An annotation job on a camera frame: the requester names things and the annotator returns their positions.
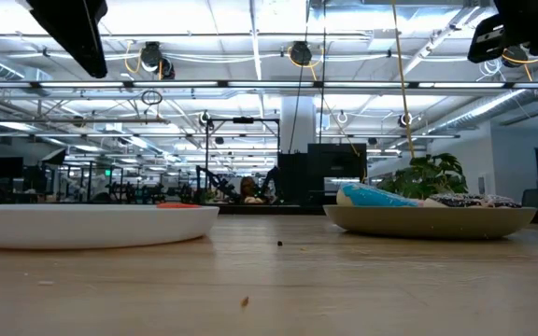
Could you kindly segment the black computer case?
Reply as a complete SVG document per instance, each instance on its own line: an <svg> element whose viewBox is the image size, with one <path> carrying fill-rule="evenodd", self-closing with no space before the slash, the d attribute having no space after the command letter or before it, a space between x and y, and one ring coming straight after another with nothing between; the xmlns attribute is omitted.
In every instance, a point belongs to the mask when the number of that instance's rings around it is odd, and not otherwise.
<svg viewBox="0 0 538 336"><path fill-rule="evenodd" d="M286 203L334 203L326 184L331 179L360 182L367 168L365 144L308 144L306 153L277 156L278 185Z"/></svg>

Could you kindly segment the black monitor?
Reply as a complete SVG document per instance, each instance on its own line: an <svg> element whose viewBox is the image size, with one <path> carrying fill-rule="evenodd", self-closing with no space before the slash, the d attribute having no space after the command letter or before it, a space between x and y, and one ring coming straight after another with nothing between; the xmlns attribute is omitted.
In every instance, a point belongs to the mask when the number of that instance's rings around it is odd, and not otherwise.
<svg viewBox="0 0 538 336"><path fill-rule="evenodd" d="M23 157L0 157L0 178L21 178Z"/></svg>

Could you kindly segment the green leafy plant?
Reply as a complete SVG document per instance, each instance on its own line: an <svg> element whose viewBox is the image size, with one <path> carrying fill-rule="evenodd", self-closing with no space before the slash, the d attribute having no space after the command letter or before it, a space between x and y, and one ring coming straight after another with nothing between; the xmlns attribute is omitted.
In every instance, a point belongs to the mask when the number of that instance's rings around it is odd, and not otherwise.
<svg viewBox="0 0 538 336"><path fill-rule="evenodd" d="M468 191L460 161L449 153L413 158L408 167L383 177L376 186L405 198L419 200L434 194Z"/></svg>

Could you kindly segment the large blue frosted donut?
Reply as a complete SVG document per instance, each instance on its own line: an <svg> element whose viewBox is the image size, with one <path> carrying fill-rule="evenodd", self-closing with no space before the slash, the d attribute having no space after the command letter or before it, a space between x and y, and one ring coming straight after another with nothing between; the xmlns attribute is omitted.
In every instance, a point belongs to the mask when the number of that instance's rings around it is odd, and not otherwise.
<svg viewBox="0 0 538 336"><path fill-rule="evenodd" d="M346 183L337 191L336 204L364 207L420 207L423 202L362 183Z"/></svg>

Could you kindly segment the white round plate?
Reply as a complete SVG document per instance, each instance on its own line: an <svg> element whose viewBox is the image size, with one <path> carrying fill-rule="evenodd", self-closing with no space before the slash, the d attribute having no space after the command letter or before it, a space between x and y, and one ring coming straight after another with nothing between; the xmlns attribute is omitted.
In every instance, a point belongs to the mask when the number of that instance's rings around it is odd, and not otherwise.
<svg viewBox="0 0 538 336"><path fill-rule="evenodd" d="M216 206L0 204L0 248L93 249L160 245L208 234Z"/></svg>

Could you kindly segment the person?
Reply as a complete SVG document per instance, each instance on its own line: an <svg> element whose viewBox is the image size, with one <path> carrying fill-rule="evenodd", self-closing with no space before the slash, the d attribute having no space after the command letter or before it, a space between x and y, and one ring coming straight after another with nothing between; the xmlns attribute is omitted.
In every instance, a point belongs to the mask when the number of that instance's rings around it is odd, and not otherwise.
<svg viewBox="0 0 538 336"><path fill-rule="evenodd" d="M261 190L251 176L245 176L241 179L240 193L243 203L264 203Z"/></svg>

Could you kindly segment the white building column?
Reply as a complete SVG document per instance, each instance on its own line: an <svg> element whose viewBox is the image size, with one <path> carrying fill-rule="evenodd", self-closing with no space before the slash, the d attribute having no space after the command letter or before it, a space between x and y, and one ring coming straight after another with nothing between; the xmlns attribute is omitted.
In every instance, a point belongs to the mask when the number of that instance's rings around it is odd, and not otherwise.
<svg viewBox="0 0 538 336"><path fill-rule="evenodd" d="M306 153L316 140L317 109L311 96L285 96L280 107L280 149L284 154Z"/></svg>

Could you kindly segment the silver ceiling duct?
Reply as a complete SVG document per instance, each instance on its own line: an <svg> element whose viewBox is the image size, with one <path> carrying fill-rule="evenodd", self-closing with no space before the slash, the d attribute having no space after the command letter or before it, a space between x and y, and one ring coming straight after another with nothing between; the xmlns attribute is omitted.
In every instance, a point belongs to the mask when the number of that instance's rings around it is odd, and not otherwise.
<svg viewBox="0 0 538 336"><path fill-rule="evenodd" d="M489 119L506 113L512 109L538 100L538 90L510 90L509 92L477 99L460 107L449 115L437 120L420 133L435 134L447 128L457 128L483 119Z"/></svg>

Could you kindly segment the long ceiling light strip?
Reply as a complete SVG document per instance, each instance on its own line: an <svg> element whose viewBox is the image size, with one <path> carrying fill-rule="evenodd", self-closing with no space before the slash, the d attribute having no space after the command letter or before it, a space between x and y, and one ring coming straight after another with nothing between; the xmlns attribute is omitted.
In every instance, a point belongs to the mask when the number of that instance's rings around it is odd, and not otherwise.
<svg viewBox="0 0 538 336"><path fill-rule="evenodd" d="M396 82L396 81L0 81L0 89L452 89L538 90L538 82Z"/></svg>

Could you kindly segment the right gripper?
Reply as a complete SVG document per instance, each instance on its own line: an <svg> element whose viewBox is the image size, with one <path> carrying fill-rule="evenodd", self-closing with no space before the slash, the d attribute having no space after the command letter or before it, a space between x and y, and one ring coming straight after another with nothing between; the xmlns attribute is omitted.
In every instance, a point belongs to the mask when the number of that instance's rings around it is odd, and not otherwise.
<svg viewBox="0 0 538 336"><path fill-rule="evenodd" d="M477 24L467 59L472 63L502 60L503 51L521 46L538 62L538 0L493 0L498 13Z"/></svg>

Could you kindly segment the black robot rig frame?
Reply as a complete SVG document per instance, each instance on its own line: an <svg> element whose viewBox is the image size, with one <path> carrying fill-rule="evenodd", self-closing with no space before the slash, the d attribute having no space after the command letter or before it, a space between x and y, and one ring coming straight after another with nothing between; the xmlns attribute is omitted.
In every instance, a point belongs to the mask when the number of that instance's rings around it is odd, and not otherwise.
<svg viewBox="0 0 538 336"><path fill-rule="evenodd" d="M262 124L270 133L218 133L218 130L226 123L232 124L253 124L259 122ZM253 118L253 117L233 117L233 118L217 118L213 119L206 117L205 120L205 167L201 168L200 166L196 167L196 178L197 178L197 188L201 187L201 177L200 173L205 173L205 190L208 190L209 186L214 186L218 189L223 195L227 196L228 199L233 203L241 203L242 196L234 190L234 188L228 186L228 182L223 180L218 175L212 173L209 170L209 158L210 150L209 147L210 139L212 137L229 137L229 138L245 138L245 137L259 137L264 138L267 135L273 136L276 139L275 148L215 148L215 151L218 154L232 157L237 154L244 153L247 157L253 157L256 154L271 154L272 156L277 157L280 153L280 120L279 119L264 119L264 118Z"/></svg>

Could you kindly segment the grey round plate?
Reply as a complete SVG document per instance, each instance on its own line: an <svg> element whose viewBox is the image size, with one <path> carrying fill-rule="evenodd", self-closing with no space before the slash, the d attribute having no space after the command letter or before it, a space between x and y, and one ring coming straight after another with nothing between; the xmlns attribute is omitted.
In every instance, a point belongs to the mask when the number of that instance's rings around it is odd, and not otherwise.
<svg viewBox="0 0 538 336"><path fill-rule="evenodd" d="M492 240L522 230L533 220L534 208L369 207L325 205L338 227L374 236Z"/></svg>

